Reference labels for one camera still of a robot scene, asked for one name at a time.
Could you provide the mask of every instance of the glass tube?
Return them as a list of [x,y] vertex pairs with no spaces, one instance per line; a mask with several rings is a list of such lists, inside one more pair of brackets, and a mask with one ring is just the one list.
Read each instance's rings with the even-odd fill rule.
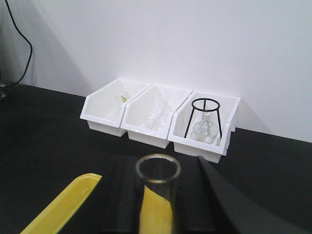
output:
[[153,154],[136,163],[141,194],[139,234],[174,234],[175,200],[181,166],[168,155]]

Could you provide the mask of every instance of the power cord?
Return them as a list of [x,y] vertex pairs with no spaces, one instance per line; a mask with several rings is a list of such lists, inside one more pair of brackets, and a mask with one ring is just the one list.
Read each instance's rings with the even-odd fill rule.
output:
[[12,12],[11,12],[11,9],[10,9],[10,6],[9,6],[9,3],[8,3],[7,0],[4,0],[4,1],[5,1],[5,4],[6,4],[7,8],[8,8],[8,11],[9,11],[9,14],[10,14],[10,17],[11,17],[12,23],[14,24],[15,29],[16,29],[17,32],[21,35],[21,37],[24,38],[25,41],[27,41],[27,43],[28,43],[29,46],[30,46],[29,58],[28,58],[28,61],[27,61],[27,64],[26,64],[26,67],[25,67],[25,70],[24,70],[23,75],[19,78],[18,81],[14,82],[14,83],[12,83],[12,84],[9,84],[9,85],[3,84],[3,85],[1,85],[2,88],[9,88],[9,87],[12,87],[12,86],[14,86],[14,85],[17,85],[17,84],[20,83],[21,80],[24,78],[24,76],[25,76],[25,74],[26,74],[26,72],[27,72],[27,70],[28,70],[28,66],[29,66],[31,57],[32,57],[32,55],[33,55],[33,46],[32,46],[32,44],[31,44],[31,42],[23,35],[23,33],[20,32],[19,28],[16,26],[16,23],[15,23],[15,20],[14,20],[14,18],[13,18],[13,15],[12,15]]

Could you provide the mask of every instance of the white plastic bin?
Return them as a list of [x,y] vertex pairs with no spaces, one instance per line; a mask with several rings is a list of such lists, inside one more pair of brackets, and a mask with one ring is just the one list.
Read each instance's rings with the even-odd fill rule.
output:
[[152,85],[127,105],[121,127],[129,139],[166,148],[173,113],[191,92]]
[[87,96],[80,115],[90,129],[121,137],[121,121],[127,103],[141,94],[150,84],[116,79]]
[[[220,103],[220,120],[222,139],[220,134],[211,144],[194,140],[193,125],[202,119],[203,112],[195,110],[187,133],[184,138],[186,128],[192,112],[192,101],[197,98],[211,98]],[[218,163],[221,156],[225,156],[230,144],[231,131],[235,131],[235,114],[240,102],[239,97],[228,97],[212,95],[194,91],[184,104],[175,112],[172,125],[168,135],[168,140],[174,143],[175,151],[191,156],[203,156],[208,161]]]

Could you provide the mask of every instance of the glass flask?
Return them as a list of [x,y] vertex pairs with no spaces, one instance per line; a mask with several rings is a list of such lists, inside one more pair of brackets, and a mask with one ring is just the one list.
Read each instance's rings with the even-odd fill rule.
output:
[[203,113],[202,120],[193,125],[194,140],[212,144],[218,134],[218,127],[211,120],[211,113]]

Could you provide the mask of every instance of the flask stand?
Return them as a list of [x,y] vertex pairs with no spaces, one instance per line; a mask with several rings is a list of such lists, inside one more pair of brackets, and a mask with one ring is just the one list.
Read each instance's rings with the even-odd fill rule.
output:
[[[203,108],[198,108],[194,105],[195,102],[197,101],[204,101],[204,106]],[[206,101],[212,101],[214,103],[217,104],[217,107],[214,108],[214,109],[206,109]],[[213,112],[213,111],[216,111],[217,113],[217,117],[218,117],[218,125],[219,125],[219,132],[220,132],[220,139],[222,138],[222,131],[221,131],[221,120],[220,120],[220,112],[219,112],[219,109],[220,109],[220,103],[214,99],[211,99],[211,98],[206,98],[206,97],[201,97],[201,98],[197,98],[195,100],[192,101],[192,113],[190,115],[190,119],[189,119],[189,123],[187,124],[187,127],[186,127],[186,131],[185,131],[185,135],[184,135],[184,138],[186,138],[186,135],[187,135],[187,132],[189,131],[189,128],[190,128],[190,124],[191,124],[191,121],[192,121],[192,118],[193,118],[193,114],[194,114],[194,110],[198,110],[198,111],[202,111],[202,112]]]

